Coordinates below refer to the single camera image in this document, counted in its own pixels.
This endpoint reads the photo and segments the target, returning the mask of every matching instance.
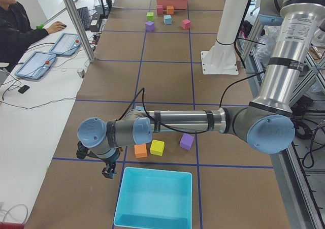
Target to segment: white desk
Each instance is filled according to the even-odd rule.
[[[91,9],[93,0],[76,3],[77,8],[82,6]],[[54,21],[62,21],[67,25],[62,32],[76,33],[67,11],[58,15],[45,27]],[[55,42],[62,32],[51,34],[34,45]],[[88,37],[93,34],[89,31],[86,33]],[[51,46],[33,48],[24,54],[21,62],[35,50],[48,52]],[[67,59],[70,58],[58,57],[53,66],[58,66]],[[21,86],[27,84],[30,89],[24,94],[20,94],[18,89],[7,91],[5,102],[33,107],[53,100],[75,97],[82,83],[77,69],[83,68],[86,71],[86,61],[85,52],[80,51],[74,59],[64,65],[48,70],[38,81],[21,80]],[[1,86],[0,95],[9,86],[10,84]],[[9,210],[17,204],[25,204],[29,212],[32,210],[73,104],[74,100],[66,100],[31,110],[0,104],[0,202],[5,202],[1,209]],[[7,217],[6,222],[20,223],[25,218],[25,209],[17,207],[11,214],[15,218]]]

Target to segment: table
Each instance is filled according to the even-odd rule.
[[[76,2],[77,8],[82,6],[92,8],[93,0]],[[76,33],[67,11],[63,11],[45,27],[54,21],[62,21],[67,25],[62,32]],[[32,46],[55,42],[62,32],[51,34]],[[90,37],[92,33],[88,31],[87,35]],[[20,62],[24,62],[35,50],[48,52],[51,47],[52,45],[42,45],[28,50]],[[30,108],[50,101],[74,98],[83,81],[78,76],[77,69],[87,71],[88,65],[87,56],[82,49],[81,47],[78,54],[72,56],[75,56],[73,59],[58,57],[53,68],[40,80],[21,80],[21,86],[27,84],[30,89],[24,94],[20,94],[17,89],[7,91],[5,102]],[[12,71],[13,76],[19,67]],[[0,94],[9,86],[10,84],[1,86]],[[32,210],[74,101],[64,100],[31,110],[0,104],[0,202],[5,202],[1,209],[9,210],[17,204],[25,204],[29,211]],[[17,207],[12,213],[15,218],[8,217],[6,221],[21,222],[25,217],[23,207]]]
[[[136,159],[133,147],[125,147],[113,180],[101,175],[104,163],[76,159],[81,121],[118,118],[141,87],[148,110],[213,110],[223,90],[245,77],[243,69],[238,76],[202,73],[200,52],[214,45],[223,0],[189,0],[172,25],[155,14],[154,32],[144,25],[155,0],[116,0],[114,6],[25,228],[120,228],[113,218],[129,166],[191,172],[192,228],[290,228],[269,155],[231,135],[197,135],[186,151],[180,133],[154,134],[165,142],[164,155]],[[185,18],[190,30],[181,29]],[[251,98],[241,82],[223,104],[242,106]]]

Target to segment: magenta cube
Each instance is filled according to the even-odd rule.
[[[157,5],[157,14],[163,14],[164,13],[164,8],[162,5]]]
[[[152,21],[147,21],[147,22],[146,22],[146,30],[147,30],[147,31],[153,31],[153,30],[154,30],[154,22],[152,22]]]
[[[182,21],[182,28],[183,29],[189,29],[191,27],[191,21],[188,19],[184,19]]]
[[[192,143],[193,143],[194,137],[190,134],[183,134],[183,137],[181,139],[181,143],[179,146],[181,146],[183,149],[190,150]]]

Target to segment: cyan plastic tray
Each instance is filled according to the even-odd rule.
[[[141,229],[191,229],[192,174],[125,168],[114,224]]]

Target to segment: man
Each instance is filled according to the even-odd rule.
[[[0,62],[9,63],[6,69],[11,72],[31,44],[65,27],[55,22],[47,29],[33,30],[22,4],[0,0]]]

